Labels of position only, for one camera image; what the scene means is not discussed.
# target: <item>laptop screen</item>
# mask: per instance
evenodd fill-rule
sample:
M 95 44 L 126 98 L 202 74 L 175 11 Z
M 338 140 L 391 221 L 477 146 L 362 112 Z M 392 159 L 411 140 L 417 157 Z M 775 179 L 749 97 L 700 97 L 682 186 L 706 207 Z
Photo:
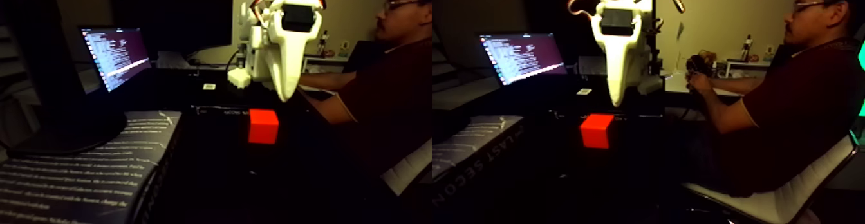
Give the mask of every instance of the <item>laptop screen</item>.
M 141 29 L 81 29 L 108 92 L 150 68 Z
M 541 73 L 568 73 L 552 33 L 480 35 L 480 43 L 503 85 Z

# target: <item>eyeglasses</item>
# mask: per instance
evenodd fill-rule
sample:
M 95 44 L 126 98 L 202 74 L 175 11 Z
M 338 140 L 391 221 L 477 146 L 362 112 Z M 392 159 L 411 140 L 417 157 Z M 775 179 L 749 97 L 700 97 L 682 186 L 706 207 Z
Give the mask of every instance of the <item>eyeglasses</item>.
M 805 3 L 797 3 L 793 5 L 793 13 L 804 12 L 808 7 L 812 7 L 814 5 L 823 5 L 825 2 L 805 2 Z
M 418 2 L 419 1 L 417 1 L 417 0 L 388 1 L 388 2 L 384 3 L 384 6 L 382 7 L 382 9 L 384 9 L 384 12 L 390 12 L 390 10 L 396 10 L 397 8 L 400 8 L 403 5 L 409 5 L 409 4 L 414 4 L 414 3 L 418 3 Z

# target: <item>white chair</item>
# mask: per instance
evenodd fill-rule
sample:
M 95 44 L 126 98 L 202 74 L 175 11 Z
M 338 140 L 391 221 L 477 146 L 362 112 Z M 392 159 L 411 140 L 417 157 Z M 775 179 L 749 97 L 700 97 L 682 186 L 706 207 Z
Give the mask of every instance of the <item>white chair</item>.
M 685 183 L 684 186 L 699 196 L 755 221 L 790 223 L 802 216 L 813 201 L 812 194 L 832 180 L 832 176 L 843 169 L 858 149 L 855 136 L 850 133 L 781 188 L 754 193 L 749 197 L 732 197 L 693 183 Z

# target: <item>red block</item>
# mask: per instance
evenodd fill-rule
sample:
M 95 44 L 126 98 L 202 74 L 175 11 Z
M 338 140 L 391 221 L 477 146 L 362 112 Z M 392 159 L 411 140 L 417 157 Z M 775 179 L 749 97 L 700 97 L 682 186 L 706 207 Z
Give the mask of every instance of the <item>red block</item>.
M 249 143 L 276 144 L 279 119 L 276 111 L 249 109 Z
M 583 124 L 579 126 L 579 132 L 583 135 L 583 146 L 596 149 L 609 149 L 610 142 L 607 138 L 607 128 L 613 122 L 613 115 L 591 114 Z

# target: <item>maroon shirt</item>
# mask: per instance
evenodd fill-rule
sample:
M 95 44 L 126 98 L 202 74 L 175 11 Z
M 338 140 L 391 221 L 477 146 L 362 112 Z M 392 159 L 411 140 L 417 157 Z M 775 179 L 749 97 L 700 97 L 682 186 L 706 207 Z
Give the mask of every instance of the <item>maroon shirt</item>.
M 337 126 L 365 171 L 379 176 L 432 138 L 433 41 L 387 53 L 339 90 L 355 123 Z
M 859 50 L 852 38 L 805 50 L 742 98 L 757 128 L 715 146 L 732 191 L 774 191 L 844 138 L 865 100 Z

